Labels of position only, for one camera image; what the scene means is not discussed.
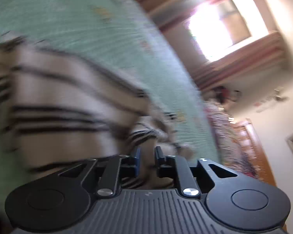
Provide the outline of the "white striped knit sweater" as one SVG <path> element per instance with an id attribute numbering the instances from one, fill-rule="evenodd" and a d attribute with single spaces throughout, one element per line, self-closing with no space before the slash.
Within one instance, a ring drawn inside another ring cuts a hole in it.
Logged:
<path id="1" fill-rule="evenodd" d="M 187 160 L 194 155 L 176 141 L 175 120 L 139 84 L 91 60 L 22 36 L 0 43 L 0 149 L 17 151 L 37 178 L 140 148 L 140 175 L 123 184 L 171 186 L 155 176 L 155 147 Z"/>

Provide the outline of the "floral pink pillow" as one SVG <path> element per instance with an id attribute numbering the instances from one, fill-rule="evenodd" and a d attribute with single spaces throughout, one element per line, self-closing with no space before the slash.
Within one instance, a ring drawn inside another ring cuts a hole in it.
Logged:
<path id="1" fill-rule="evenodd" d="M 238 136 L 223 107 L 213 101 L 205 103 L 205 111 L 219 150 L 221 164 L 253 178 L 258 178 L 249 157 L 242 150 Z"/>

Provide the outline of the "wooden bed headboard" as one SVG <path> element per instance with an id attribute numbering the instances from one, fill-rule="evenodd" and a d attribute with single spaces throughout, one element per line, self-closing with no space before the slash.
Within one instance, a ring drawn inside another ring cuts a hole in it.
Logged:
<path id="1" fill-rule="evenodd" d="M 242 151 L 246 153 L 249 163 L 254 168 L 257 179 L 276 186 L 276 181 L 269 165 L 262 143 L 250 119 L 233 125 Z"/>

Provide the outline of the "green quilted bee bedspread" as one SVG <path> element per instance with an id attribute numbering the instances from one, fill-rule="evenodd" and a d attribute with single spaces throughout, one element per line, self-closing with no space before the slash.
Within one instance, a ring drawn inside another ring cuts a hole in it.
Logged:
<path id="1" fill-rule="evenodd" d="M 7 35 L 79 55 L 134 81 L 176 115 L 176 141 L 194 151 L 189 160 L 220 160 L 198 88 L 134 0 L 0 0 L 0 43 Z M 0 214 L 7 195 L 33 179 L 17 151 L 0 149 Z"/>

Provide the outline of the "pink striped curtain right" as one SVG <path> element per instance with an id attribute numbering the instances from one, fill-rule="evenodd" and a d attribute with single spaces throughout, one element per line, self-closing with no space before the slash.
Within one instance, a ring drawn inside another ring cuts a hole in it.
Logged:
<path id="1" fill-rule="evenodd" d="M 217 61 L 199 65 L 190 75 L 197 87 L 205 92 L 241 75 L 278 65 L 286 58 L 285 41 L 280 32 L 273 31 Z"/>

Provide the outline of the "wall hanging ornament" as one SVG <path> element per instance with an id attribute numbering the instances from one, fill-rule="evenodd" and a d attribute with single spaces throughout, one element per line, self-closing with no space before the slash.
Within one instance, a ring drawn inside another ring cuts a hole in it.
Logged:
<path id="1" fill-rule="evenodd" d="M 283 95 L 283 88 L 276 88 L 274 91 L 267 95 L 265 98 L 254 104 L 256 108 L 256 113 L 264 112 L 270 108 L 273 108 L 278 103 L 283 103 L 289 100 L 289 97 Z"/>

